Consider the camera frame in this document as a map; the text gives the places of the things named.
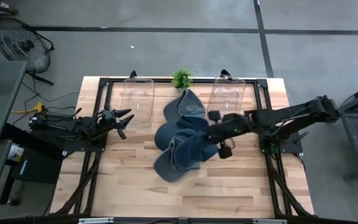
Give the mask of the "silver metal bracket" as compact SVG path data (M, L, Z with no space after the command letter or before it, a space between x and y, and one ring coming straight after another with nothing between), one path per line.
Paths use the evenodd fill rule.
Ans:
M100 218L81 218L78 224L113 224L113 217L100 217Z
M256 218L252 220L252 224L288 224L286 220Z

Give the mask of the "black tool box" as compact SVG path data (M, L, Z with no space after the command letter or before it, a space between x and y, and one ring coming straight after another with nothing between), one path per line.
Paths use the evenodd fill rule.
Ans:
M14 166L12 178L28 182L56 184L62 166L61 159L24 149L20 161Z

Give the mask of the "black aluminium table frame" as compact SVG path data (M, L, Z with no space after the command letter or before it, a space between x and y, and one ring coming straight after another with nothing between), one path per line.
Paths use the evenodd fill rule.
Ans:
M163 107L180 96L170 81L163 83L168 78L171 79L152 78L155 83L154 110L149 123L128 125L124 131L125 140L116 131L108 134L105 150L98 154L100 163L96 180L91 180L85 187L81 201L79 198L68 214L87 212L91 217L113 217L114 223L124 223L128 219L147 223L178 218L187 218L189 222L197 218L224 219L234 223L229 219L273 218L265 155L259 149L256 134L235 137L232 157L220 159L216 154L202 164L200 170L191 171L179 182L170 184L153 170L152 164L161 154L154 144L154 134L165 121ZM77 102L77 107L82 108L78 116L101 111L110 88L110 105L119 109L125 79L84 77ZM257 81L266 82L273 109L288 106L282 78L244 78L244 81L247 84L242 111L266 108L269 100L264 87ZM64 203L79 185L82 167L90 168L95 154L89 154L89 159L85 157L85 152L80 151L63 160L50 213L63 210ZM302 207L314 214L301 161L292 154L284 154L282 162L288 188Z

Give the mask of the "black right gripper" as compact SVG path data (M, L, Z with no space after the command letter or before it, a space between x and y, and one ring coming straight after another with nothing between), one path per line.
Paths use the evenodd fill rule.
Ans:
M249 133L252 129L252 121L248 117L239 114L227 114L226 116L228 116L229 119L220 121L220 111L212 110L208 112L208 119L215 124L212 124L206 131L207 139L212 142L223 142L227 139ZM227 159L231 156L232 148L226 144L220 145L219 157L221 159Z

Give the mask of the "black floor fan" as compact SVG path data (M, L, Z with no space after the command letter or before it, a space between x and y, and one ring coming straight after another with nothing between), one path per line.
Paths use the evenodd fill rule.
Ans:
M51 65L54 50L51 40L25 22L11 17L0 18L0 52L9 61L25 62L25 73L33 79L53 85L39 75Z

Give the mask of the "green plant in white pot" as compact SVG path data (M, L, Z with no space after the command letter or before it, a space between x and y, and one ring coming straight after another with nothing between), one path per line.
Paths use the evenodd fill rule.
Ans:
M174 71L172 74L171 83L173 84L173 87L176 89L176 91L183 91L188 89L193 82L191 76L192 73L187 68Z

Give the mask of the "black controller box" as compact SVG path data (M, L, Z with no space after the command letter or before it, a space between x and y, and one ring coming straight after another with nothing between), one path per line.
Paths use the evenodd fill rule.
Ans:
M36 136L37 138L49 143L50 145L59 148L62 154L66 154L67 151L65 150L64 142L57 138L54 133L50 133L48 131L31 131L31 135Z

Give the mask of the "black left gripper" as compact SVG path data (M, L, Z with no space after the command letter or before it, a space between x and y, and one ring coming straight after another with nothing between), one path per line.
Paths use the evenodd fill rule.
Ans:
M126 139L126 135L124 134L124 129L134 118L134 114L124 118L119 119L126 114L131 112L131 109L124 110L116 110L113 108L109 108L106 110L102 110L101 120L96 125L96 131L94 132L94 138L100 138L101 136L107 134L113 129L116 129L118 135L121 139Z

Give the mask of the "blue denim cap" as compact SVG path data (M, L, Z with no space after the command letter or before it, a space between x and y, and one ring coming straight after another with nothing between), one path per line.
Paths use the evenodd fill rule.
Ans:
M170 165L176 170L199 169L218 152L216 144L204 138L200 131L180 131L174 134L170 144Z

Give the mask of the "grey washed cap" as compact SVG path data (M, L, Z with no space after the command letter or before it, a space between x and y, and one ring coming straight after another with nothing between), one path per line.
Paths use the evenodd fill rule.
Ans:
M189 171L198 170L200 168L199 162L195 162L186 168L179 168L176 165L174 152L183 142L184 140L180 138L172 137L168 143L168 147L158 156L153 164L154 171L166 182L177 182Z
M197 95L186 89L182 94L170 101L163 109L163 115L167 122L177 122L182 116L196 116L204 118L206 111Z

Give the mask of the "clear plastic bin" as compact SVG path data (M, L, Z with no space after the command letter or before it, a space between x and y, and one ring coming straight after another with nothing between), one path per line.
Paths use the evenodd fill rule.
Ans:
M152 120L155 85L152 79L128 78L123 81L121 109L131 109L129 126L148 126Z
M245 88L244 80L223 74L217 76L209 97L207 112L220 111L221 116L240 112Z

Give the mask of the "white can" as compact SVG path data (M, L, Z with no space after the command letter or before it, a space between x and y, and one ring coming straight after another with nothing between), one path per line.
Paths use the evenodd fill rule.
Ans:
M23 152L24 152L24 148L12 144L9 153L7 155L7 160L19 162L21 160Z

